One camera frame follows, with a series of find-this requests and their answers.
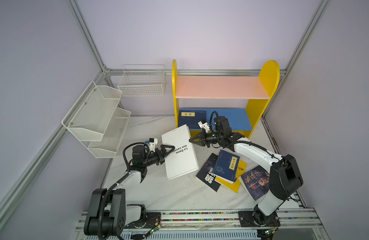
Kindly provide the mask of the white book La Dame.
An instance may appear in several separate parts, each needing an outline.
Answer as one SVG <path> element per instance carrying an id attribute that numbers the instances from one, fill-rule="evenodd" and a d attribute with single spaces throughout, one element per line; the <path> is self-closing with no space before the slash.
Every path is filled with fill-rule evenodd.
<path id="1" fill-rule="evenodd" d="M 166 175 L 172 180 L 199 169 L 195 149 L 187 125 L 182 125 L 161 136 L 164 145 L 174 146 L 174 151 L 165 158 Z"/>

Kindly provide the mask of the navy book yellow label Yijing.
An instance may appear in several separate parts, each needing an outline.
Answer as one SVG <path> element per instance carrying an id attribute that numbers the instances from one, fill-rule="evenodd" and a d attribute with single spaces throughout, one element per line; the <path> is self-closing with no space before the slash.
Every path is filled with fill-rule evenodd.
<path id="1" fill-rule="evenodd" d="M 206 111 L 202 110 L 180 110 L 178 127 L 187 125 L 190 130 L 200 130 L 199 122 L 206 120 Z"/>

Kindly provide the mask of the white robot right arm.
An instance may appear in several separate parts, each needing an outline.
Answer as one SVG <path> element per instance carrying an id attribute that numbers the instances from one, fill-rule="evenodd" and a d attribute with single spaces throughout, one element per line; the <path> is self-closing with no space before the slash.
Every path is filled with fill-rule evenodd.
<path id="1" fill-rule="evenodd" d="M 212 129 L 212 123 L 199 121 L 201 132 L 189 139 L 189 142 L 208 148 L 212 144 L 219 144 L 224 149 L 249 158 L 269 173 L 269 190 L 247 219 L 255 226 L 265 226 L 276 210 L 303 185 L 296 159 L 291 155 L 275 154 L 251 142 L 244 135 L 233 132 L 224 116 L 216 116 L 213 121 L 215 130 Z"/>

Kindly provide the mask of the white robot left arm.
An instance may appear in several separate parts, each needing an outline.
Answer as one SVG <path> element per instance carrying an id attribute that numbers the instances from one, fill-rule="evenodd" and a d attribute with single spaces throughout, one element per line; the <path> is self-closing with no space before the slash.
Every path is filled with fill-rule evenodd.
<path id="1" fill-rule="evenodd" d="M 126 171 L 123 177 L 109 188 L 99 188 L 92 192 L 83 232 L 86 236 L 96 236 L 107 240 L 121 233 L 127 226 L 142 228 L 147 223 L 146 207 L 143 204 L 127 204 L 126 194 L 131 188 L 143 182 L 147 168 L 151 165 L 163 165 L 166 157 L 174 152 L 175 147 L 161 145 L 150 149 L 151 142 L 136 142 L 122 151 Z"/>

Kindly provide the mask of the black book white lettering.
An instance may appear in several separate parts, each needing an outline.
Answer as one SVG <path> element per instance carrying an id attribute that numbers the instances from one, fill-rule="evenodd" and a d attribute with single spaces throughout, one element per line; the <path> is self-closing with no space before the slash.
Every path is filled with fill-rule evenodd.
<path id="1" fill-rule="evenodd" d="M 215 167 L 217 160 L 216 154 L 211 154 L 204 165 L 201 167 L 199 172 L 196 174 L 196 177 L 206 184 L 209 188 L 214 190 L 215 192 L 218 191 L 220 184 L 215 180 L 216 175 L 213 174 L 213 169 Z"/>

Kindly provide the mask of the navy book Sunzi yellow label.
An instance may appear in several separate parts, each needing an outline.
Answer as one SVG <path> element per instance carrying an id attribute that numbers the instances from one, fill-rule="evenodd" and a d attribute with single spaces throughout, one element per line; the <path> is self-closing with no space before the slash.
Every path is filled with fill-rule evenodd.
<path id="1" fill-rule="evenodd" d="M 235 183 L 239 160 L 239 156 L 221 150 L 218 154 L 213 174 L 229 184 Z"/>

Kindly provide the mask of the yellow shelf unit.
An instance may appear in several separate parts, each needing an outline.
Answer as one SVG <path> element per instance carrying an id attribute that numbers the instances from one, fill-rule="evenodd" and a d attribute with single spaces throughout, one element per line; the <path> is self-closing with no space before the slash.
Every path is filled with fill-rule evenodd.
<path id="1" fill-rule="evenodd" d="M 280 68 L 270 60 L 257 77 L 248 76 L 183 76 L 178 74 L 177 61 L 172 62 L 172 94 L 175 123 L 178 127 L 181 99 L 247 100 L 245 108 L 205 108 L 208 115 L 218 111 L 229 119 L 233 131 L 250 138 L 257 127 L 280 80 Z"/>

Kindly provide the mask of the dark purple illustrated book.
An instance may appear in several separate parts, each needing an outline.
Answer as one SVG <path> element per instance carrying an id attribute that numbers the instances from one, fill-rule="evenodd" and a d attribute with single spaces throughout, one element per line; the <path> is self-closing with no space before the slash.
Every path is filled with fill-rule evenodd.
<path id="1" fill-rule="evenodd" d="M 261 166 L 247 171 L 238 179 L 243 185 L 243 189 L 256 202 L 269 191 L 269 173 Z"/>

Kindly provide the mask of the white mesh two-tier rack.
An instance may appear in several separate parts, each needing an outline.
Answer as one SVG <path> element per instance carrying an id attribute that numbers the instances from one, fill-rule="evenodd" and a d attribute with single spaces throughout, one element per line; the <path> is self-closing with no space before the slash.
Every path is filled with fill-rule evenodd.
<path id="1" fill-rule="evenodd" d="M 114 158 L 131 112 L 119 107 L 122 91 L 91 82 L 61 124 L 97 159 Z"/>

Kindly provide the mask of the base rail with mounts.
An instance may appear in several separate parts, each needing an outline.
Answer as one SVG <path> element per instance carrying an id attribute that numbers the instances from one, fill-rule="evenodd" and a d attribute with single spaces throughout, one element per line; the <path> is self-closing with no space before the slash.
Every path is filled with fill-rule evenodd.
<path id="1" fill-rule="evenodd" d="M 280 209 L 265 226 L 248 221 L 247 210 L 154 211 L 142 228 L 127 225 L 122 240 L 152 230 L 150 240 L 328 240 L 314 209 Z"/>

